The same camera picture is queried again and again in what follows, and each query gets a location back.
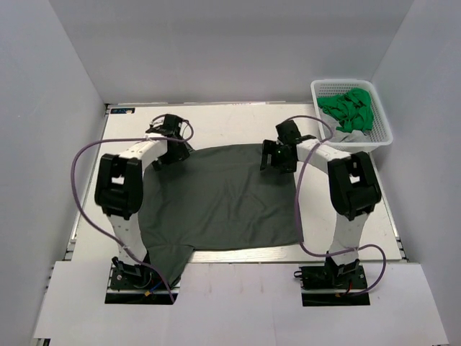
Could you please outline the dark grey t-shirt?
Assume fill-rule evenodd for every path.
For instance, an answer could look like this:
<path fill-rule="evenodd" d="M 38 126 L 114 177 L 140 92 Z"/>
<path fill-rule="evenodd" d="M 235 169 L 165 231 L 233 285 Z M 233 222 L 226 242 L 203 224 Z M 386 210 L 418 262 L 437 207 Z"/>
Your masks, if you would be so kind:
<path fill-rule="evenodd" d="M 298 241 L 295 179 L 260 169 L 261 145 L 193 151 L 149 167 L 138 222 L 150 262 L 175 283 L 195 251 L 280 247 Z"/>

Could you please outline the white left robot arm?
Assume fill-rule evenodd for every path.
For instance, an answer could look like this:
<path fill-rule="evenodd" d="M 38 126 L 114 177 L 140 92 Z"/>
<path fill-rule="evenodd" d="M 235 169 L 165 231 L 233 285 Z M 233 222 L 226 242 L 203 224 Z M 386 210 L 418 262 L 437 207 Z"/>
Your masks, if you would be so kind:
<path fill-rule="evenodd" d="M 112 263 L 119 277 L 136 288 L 152 283 L 153 270 L 144 265 L 148 255 L 141 239 L 138 212 L 143 203 L 143 176 L 148 167 L 156 171 L 190 155 L 181 134 L 189 121 L 172 114 L 154 118 L 145 139 L 119 154 L 105 154 L 99 162 L 95 203 L 108 218 L 118 244 Z"/>

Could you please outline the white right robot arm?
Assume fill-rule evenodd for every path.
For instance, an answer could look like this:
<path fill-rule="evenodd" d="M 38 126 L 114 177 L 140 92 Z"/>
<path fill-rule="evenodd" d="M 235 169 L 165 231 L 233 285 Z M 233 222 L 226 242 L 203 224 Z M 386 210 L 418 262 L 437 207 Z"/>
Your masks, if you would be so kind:
<path fill-rule="evenodd" d="M 340 288 L 359 267 L 359 243 L 364 225 L 382 193 L 370 155 L 338 150 L 312 135 L 303 136 L 294 119 L 276 126 L 277 140 L 264 140 L 260 169 L 271 166 L 281 173 L 294 173 L 302 163 L 295 192 L 299 204 L 300 186 L 307 165 L 327 174 L 331 204 L 336 211 L 334 237 L 327 253 L 326 281 Z"/>

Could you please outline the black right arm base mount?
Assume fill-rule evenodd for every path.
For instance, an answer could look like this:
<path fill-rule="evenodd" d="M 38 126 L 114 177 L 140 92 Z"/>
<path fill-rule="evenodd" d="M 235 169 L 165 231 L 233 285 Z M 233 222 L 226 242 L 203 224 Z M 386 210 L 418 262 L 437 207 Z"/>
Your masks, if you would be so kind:
<path fill-rule="evenodd" d="M 356 296 L 367 289 L 363 266 L 341 278 L 334 278 L 323 266 L 303 266 L 294 271 L 300 281 L 303 307 L 369 306 L 369 293 Z"/>

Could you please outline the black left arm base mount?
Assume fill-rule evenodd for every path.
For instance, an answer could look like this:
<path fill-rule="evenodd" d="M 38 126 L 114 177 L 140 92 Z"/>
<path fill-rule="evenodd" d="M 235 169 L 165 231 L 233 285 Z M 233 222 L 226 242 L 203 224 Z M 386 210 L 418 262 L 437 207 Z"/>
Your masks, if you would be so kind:
<path fill-rule="evenodd" d="M 172 305 L 165 284 L 157 272 L 143 265 L 130 265 L 112 258 L 106 304 Z"/>

